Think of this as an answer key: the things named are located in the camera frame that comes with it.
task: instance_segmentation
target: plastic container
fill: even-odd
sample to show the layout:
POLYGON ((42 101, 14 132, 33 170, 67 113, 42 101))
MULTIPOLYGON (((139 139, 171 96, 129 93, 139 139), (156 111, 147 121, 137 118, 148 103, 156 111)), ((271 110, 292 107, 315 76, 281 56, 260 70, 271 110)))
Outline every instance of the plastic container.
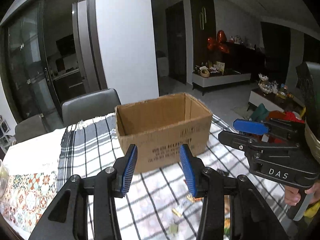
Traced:
POLYGON ((0 160, 0 198, 4 195, 5 189, 8 184, 9 171, 2 164, 2 160, 0 160))

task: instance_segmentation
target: floral tile pattern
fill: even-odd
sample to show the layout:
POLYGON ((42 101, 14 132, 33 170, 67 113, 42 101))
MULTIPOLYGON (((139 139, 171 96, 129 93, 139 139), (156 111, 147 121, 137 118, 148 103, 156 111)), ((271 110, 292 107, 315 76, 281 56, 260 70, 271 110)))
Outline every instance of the floral tile pattern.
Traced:
POLYGON ((17 227, 31 233, 51 203, 56 191, 57 174, 35 173, 8 178, 6 191, 0 199, 0 212, 17 227))

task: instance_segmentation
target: silver bolt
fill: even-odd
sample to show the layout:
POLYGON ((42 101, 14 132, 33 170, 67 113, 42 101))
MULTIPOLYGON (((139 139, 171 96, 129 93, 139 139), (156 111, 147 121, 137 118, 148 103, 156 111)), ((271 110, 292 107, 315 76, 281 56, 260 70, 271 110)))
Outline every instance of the silver bolt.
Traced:
POLYGON ((107 167, 106 168, 106 173, 113 173, 115 171, 115 168, 114 167, 107 167))
POLYGON ((204 173, 211 173, 212 172, 212 169, 210 167, 205 167, 203 169, 204 173))
POLYGON ((247 181, 247 180, 248 180, 248 177, 247 177, 246 175, 241 174, 241 175, 239 175, 239 180, 241 180, 241 181, 247 181))
POLYGON ((79 175, 72 175, 72 176, 70 177, 70 180, 71 180, 72 182, 76 182, 79 178, 80 178, 79 175))

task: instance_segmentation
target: ribbed blue pad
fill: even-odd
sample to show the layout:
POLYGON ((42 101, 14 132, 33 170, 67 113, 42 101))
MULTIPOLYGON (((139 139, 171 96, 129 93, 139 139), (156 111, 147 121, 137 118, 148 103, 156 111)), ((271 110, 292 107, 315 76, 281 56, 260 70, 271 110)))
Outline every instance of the ribbed blue pad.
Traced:
POLYGON ((269 132, 268 127, 260 122, 252 122, 247 120, 237 119, 233 122, 233 127, 241 132, 263 135, 269 132))
POLYGON ((182 164, 182 170, 184 173, 184 177, 186 178, 188 190, 192 196, 195 196, 197 194, 196 179, 195 179, 195 175, 193 173, 193 170, 191 168, 191 164, 189 162, 186 150, 184 149, 183 145, 180 146, 179 154, 180 154, 180 161, 182 164))
POLYGON ((127 166, 122 175, 122 185, 121 185, 120 191, 123 195, 127 194, 129 191, 134 168, 136 167, 137 159, 138 159, 137 146, 134 146, 132 149, 132 152, 130 153, 130 158, 127 163, 127 166))

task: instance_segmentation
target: leather chair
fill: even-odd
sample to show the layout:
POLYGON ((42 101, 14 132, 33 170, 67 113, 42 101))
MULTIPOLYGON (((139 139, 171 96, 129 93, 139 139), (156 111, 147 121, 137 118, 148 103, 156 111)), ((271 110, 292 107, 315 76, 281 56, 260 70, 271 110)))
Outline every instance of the leather chair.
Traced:
POLYGON ((113 113, 117 105, 121 103, 113 88, 73 98, 62 105, 64 126, 113 113))
POLYGON ((42 117, 37 114, 22 121, 15 127, 17 143, 46 134, 47 130, 42 122, 42 117))

